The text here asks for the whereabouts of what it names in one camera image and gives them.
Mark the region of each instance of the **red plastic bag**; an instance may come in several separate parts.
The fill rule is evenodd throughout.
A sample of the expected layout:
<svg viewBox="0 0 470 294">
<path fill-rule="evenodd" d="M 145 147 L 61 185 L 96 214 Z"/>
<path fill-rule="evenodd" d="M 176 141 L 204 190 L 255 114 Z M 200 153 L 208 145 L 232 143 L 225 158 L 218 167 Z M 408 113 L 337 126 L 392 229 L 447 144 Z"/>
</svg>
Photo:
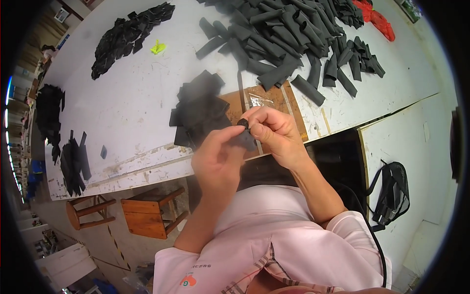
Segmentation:
<svg viewBox="0 0 470 294">
<path fill-rule="evenodd" d="M 364 22 L 372 22 L 374 26 L 384 34 L 384 36 L 389 41 L 395 41 L 395 33 L 393 32 L 392 25 L 387 21 L 387 19 L 378 13 L 377 11 L 373 10 L 372 5 L 367 2 L 366 0 L 357 1 L 352 0 L 353 4 L 359 7 L 362 10 L 362 17 L 364 18 Z"/>
</svg>

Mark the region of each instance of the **person's right hand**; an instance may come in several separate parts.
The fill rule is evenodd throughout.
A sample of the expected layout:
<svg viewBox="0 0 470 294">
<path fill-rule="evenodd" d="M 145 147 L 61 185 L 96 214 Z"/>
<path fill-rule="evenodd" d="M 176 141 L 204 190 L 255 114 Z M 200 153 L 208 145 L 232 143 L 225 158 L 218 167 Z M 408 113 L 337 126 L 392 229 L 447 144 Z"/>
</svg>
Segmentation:
<svg viewBox="0 0 470 294">
<path fill-rule="evenodd" d="M 281 166 L 296 170 L 306 160 L 311 161 L 292 116 L 274 108 L 256 106 L 241 118 L 248 120 L 251 135 L 269 146 Z"/>
</svg>

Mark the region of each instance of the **hand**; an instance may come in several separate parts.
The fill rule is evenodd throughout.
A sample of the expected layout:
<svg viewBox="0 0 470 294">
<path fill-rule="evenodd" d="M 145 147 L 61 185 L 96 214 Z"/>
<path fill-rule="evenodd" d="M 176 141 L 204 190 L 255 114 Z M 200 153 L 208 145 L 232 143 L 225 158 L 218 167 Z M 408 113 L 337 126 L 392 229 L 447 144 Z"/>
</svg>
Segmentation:
<svg viewBox="0 0 470 294">
<path fill-rule="evenodd" d="M 243 130 L 243 126 L 214 130 L 195 152 L 191 166 L 203 198 L 227 205 L 236 193 L 246 150 L 240 146 L 230 146 L 227 142 Z"/>
<path fill-rule="evenodd" d="M 256 106 L 242 115 L 248 120 L 251 135 L 267 144 L 276 161 L 283 167 L 296 170 L 311 162 L 294 118 L 274 108 Z"/>
</svg>

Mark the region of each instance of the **pile of black fabric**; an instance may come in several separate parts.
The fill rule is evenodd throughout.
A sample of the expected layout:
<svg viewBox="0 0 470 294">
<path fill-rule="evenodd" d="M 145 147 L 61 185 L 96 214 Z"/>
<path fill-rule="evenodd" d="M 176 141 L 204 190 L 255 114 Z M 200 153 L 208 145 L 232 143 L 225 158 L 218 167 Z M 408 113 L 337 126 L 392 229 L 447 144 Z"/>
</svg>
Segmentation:
<svg viewBox="0 0 470 294">
<path fill-rule="evenodd" d="M 62 170 L 64 184 L 70 196 L 75 192 L 81 196 L 81 192 L 85 190 L 83 179 L 91 178 L 90 167 L 88 165 L 88 157 L 85 147 L 86 133 L 83 132 L 80 146 L 73 138 L 73 130 L 70 131 L 70 139 L 67 144 L 62 147 L 62 156 L 60 158 L 60 167 Z"/>
<path fill-rule="evenodd" d="M 199 26 L 210 41 L 196 52 L 197 58 L 202 59 L 223 45 L 218 52 L 231 52 L 238 62 L 238 69 L 259 75 L 258 80 L 266 91 L 273 86 L 280 87 L 298 66 L 303 66 L 300 58 L 307 54 L 312 66 L 309 77 L 305 80 L 298 75 L 292 84 L 318 106 L 322 105 L 325 97 L 317 91 L 320 58 L 328 57 L 329 47 L 334 56 L 326 64 L 327 80 L 324 80 L 323 87 L 335 87 L 334 82 L 338 78 L 345 89 L 355 96 L 356 89 L 340 67 L 349 62 L 351 67 L 356 68 L 356 59 L 364 60 L 364 64 L 367 60 L 373 60 L 368 62 L 370 67 L 366 66 L 365 72 L 372 72 L 371 68 L 374 68 L 374 72 L 378 73 L 376 67 L 380 65 L 376 57 L 370 52 L 363 52 L 363 47 L 368 50 L 368 46 L 361 43 L 363 50 L 348 48 L 346 34 L 336 23 L 335 17 L 339 17 L 356 28 L 364 24 L 361 10 L 351 0 L 197 1 L 205 2 L 205 6 L 215 5 L 219 12 L 231 15 L 232 23 L 227 29 L 219 21 L 210 24 L 202 18 Z"/>
<path fill-rule="evenodd" d="M 41 132 L 41 140 L 46 140 L 52 144 L 52 160 L 54 164 L 60 156 L 60 122 L 59 114 L 65 107 L 65 92 L 59 87 L 45 84 L 38 91 L 36 97 L 36 124 Z"/>
<path fill-rule="evenodd" d="M 175 145 L 195 150 L 211 131 L 232 125 L 225 114 L 230 104 L 217 97 L 223 85 L 225 82 L 218 74 L 208 71 L 203 71 L 190 83 L 183 83 L 169 123 L 169 126 L 177 127 Z M 256 148 L 249 131 L 240 134 L 232 143 L 243 145 L 249 151 Z"/>
<path fill-rule="evenodd" d="M 131 12 L 127 15 L 129 20 L 116 19 L 114 27 L 102 36 L 94 52 L 96 61 L 91 68 L 92 79 L 107 72 L 115 60 L 142 49 L 142 42 L 150 35 L 153 27 L 169 20 L 174 9 L 174 5 L 164 2 L 139 14 Z"/>
</svg>

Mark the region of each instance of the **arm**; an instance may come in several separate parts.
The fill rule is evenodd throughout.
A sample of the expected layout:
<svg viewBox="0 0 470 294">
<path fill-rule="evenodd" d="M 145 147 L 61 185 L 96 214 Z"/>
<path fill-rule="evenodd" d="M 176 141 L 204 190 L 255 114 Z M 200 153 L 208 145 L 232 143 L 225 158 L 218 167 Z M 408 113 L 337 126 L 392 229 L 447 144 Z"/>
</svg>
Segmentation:
<svg viewBox="0 0 470 294">
<path fill-rule="evenodd" d="M 236 193 L 246 151 L 227 142 L 243 130 L 243 126 L 233 126 L 212 131 L 194 154 L 191 165 L 201 187 L 201 202 L 176 238 L 175 248 L 201 253 L 212 240 L 220 214 Z"/>
<path fill-rule="evenodd" d="M 242 117 L 248 120 L 253 137 L 267 144 L 276 161 L 290 170 L 319 225 L 326 228 L 333 217 L 347 211 L 338 193 L 308 157 L 292 116 L 269 107 L 253 107 Z"/>
</svg>

